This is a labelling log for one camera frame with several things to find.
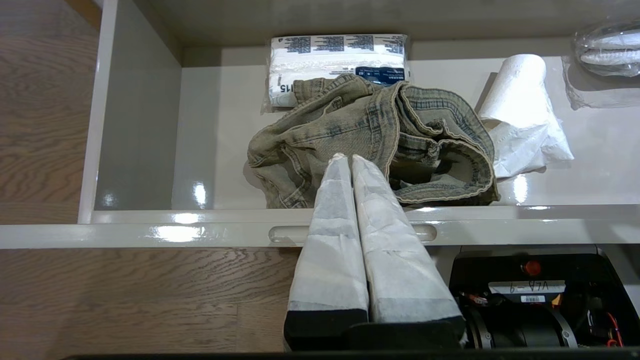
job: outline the red button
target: red button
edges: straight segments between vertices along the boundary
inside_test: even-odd
[[[534,260],[527,261],[527,263],[522,267],[522,271],[529,276],[536,276],[540,274],[540,263]]]

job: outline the wood grain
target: wood grain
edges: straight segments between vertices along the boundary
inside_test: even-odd
[[[0,2],[0,224],[77,221],[97,45],[62,0]]]
[[[0,359],[282,350],[298,249],[0,251]]]
[[[0,224],[74,223],[98,34],[0,1]],[[0,250],[0,359],[281,351],[298,249]]]
[[[65,0],[75,11],[84,17],[96,30],[100,30],[102,10],[92,0]]]

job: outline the denim jeans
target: denim jeans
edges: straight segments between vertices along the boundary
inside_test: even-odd
[[[491,138],[455,93],[346,74],[296,81],[294,94],[299,105],[249,143],[248,164],[267,207],[312,208],[337,152],[376,164],[401,204],[499,199]]]

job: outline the red wire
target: red wire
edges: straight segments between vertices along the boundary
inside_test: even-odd
[[[616,334],[618,335],[618,345],[620,347],[623,347],[624,345],[622,345],[622,336],[620,336],[620,329],[618,328],[618,322],[616,321],[616,318],[613,317],[613,315],[611,313],[607,313],[607,315],[609,315],[609,318],[611,319],[611,322],[613,323],[613,328],[616,331]]]

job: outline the white paper towel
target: white paper towel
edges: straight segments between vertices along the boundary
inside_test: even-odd
[[[352,172],[372,320],[406,323],[462,316],[380,169],[354,155]]]
[[[538,55],[507,58],[478,115],[495,147],[496,177],[511,177],[573,154],[545,88],[547,66]]]
[[[357,67],[406,69],[406,35],[314,35],[271,39],[269,101],[296,106],[294,80],[335,79]]]
[[[290,311],[369,308],[347,157],[329,161],[289,292]]]

